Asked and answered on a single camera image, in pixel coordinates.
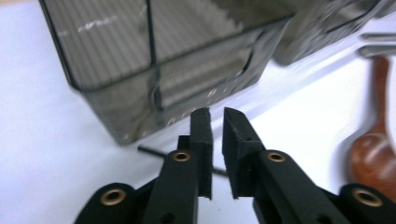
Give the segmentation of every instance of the white table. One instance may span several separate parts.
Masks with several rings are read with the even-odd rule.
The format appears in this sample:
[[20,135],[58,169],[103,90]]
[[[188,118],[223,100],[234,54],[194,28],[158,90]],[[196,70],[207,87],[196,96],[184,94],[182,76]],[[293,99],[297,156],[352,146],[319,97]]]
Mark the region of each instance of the white table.
[[[356,49],[363,31],[396,32],[396,14],[288,67],[270,62],[258,84],[211,106],[214,164],[221,155],[222,110],[250,118],[267,148],[289,153],[322,188],[348,182],[352,141],[373,120],[371,62]],[[388,128],[396,142],[396,66],[389,79]],[[95,191],[121,182],[139,188],[162,160],[139,144],[169,152],[189,120],[119,147],[72,90],[37,1],[0,7],[0,223],[72,223]],[[226,178],[213,177],[212,201],[199,200],[199,223],[257,223],[251,199],[234,201]]]

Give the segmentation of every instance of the spoon handle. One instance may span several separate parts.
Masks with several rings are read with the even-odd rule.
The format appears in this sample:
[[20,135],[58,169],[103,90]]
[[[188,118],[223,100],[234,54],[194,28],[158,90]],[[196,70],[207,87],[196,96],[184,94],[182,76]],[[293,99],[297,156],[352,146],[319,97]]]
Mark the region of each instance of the spoon handle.
[[373,71],[373,88],[376,105],[376,122],[372,131],[386,132],[386,100],[387,100],[387,78],[389,70],[389,60],[384,56],[375,57]]

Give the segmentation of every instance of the brown wooden spoon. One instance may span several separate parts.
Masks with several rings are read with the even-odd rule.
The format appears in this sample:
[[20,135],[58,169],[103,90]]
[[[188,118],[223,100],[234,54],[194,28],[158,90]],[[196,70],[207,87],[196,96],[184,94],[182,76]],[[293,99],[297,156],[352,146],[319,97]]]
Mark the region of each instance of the brown wooden spoon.
[[396,156],[386,130],[386,84],[389,61],[375,57],[373,84],[377,117],[374,127],[353,143],[349,167],[354,180],[396,202]]

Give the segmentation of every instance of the white surface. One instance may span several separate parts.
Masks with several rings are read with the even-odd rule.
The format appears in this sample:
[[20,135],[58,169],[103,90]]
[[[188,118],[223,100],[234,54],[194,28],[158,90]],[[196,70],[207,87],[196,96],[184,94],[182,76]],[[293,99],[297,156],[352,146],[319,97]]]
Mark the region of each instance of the white surface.
[[[395,21],[393,14],[363,31],[396,32]],[[347,182],[347,150],[373,113],[371,63],[355,53],[364,44],[361,32],[289,67],[270,62],[257,85],[213,105],[214,164],[224,167],[222,110],[233,107],[247,114],[267,148],[289,153],[317,185],[336,193]],[[184,119],[117,146],[69,88],[37,2],[0,7],[0,64],[2,224],[73,223],[102,186],[139,188],[157,176],[162,161],[138,153],[137,145],[171,151],[178,135],[189,134]],[[390,74],[388,128],[394,141],[395,65]],[[214,176],[213,194],[213,201],[200,200],[199,223],[257,223],[251,199],[234,201],[227,179]]]

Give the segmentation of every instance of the wooden spoon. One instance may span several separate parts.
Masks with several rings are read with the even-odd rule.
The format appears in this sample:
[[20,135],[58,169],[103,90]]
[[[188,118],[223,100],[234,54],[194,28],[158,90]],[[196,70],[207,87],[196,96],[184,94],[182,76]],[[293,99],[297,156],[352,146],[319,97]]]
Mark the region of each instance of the wooden spoon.
[[377,118],[374,127],[353,143],[349,154],[352,177],[396,202],[396,157],[386,130],[386,84],[389,61],[375,57],[373,84]]

